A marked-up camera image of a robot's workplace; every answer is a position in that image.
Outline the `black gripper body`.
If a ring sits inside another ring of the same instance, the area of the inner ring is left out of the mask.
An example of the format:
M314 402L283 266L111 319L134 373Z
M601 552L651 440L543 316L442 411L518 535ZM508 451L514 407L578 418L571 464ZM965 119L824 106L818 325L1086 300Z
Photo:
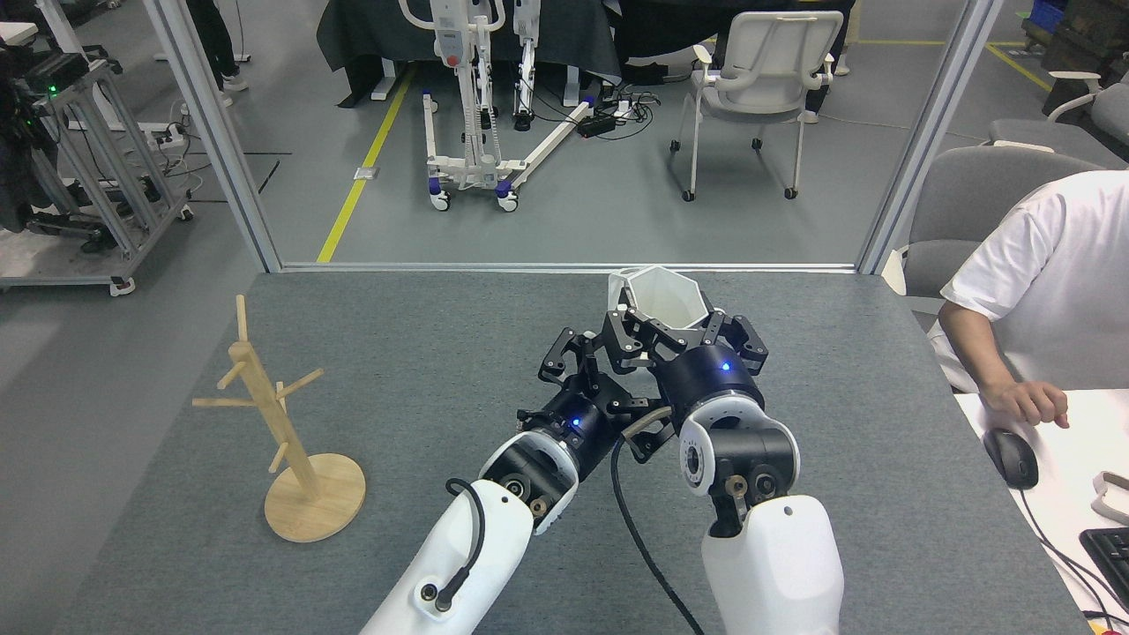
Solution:
M519 411L520 430L544 430L564 443L575 459L578 478L586 480L609 455L618 434L633 419L625 406L634 397L625 388L597 375L572 375L541 409Z
M758 360L749 367L737 351L726 346L698 346L673 359L657 362L657 385L662 400L672 407L672 425L677 433L695 403L726 391L747 395L764 407L765 398L753 381L758 374Z

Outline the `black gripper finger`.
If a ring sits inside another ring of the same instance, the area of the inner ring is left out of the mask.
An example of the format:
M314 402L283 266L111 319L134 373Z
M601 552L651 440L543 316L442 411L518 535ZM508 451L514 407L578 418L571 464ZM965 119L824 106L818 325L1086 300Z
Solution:
M618 415L625 415L629 425L618 434L618 450L632 449L634 460L645 466L660 447L673 437L673 407L654 407L644 414L646 406L657 401L632 401L618 403Z
M680 354L675 330L636 308L609 310L603 345L613 371L649 369Z
M711 313L701 323L701 343L730 348L746 367L765 365L767 346L745 315Z
M543 382L555 383L562 389L581 392L599 393L609 386L618 386L614 379L598 369L595 353L603 347L603 337L593 331L577 332L572 328L561 330L557 340L550 346L540 365L540 379ZM577 371L569 377L564 374L564 354L574 353Z

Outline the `person's right hand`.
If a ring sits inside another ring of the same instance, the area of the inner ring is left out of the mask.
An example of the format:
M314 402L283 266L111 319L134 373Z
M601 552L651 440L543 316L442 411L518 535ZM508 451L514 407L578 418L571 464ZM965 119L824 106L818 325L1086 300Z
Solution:
M1003 382L981 389L984 403L1000 414L1009 414L1016 421L1053 421L1060 429L1069 429L1068 397L1065 391L1047 382Z

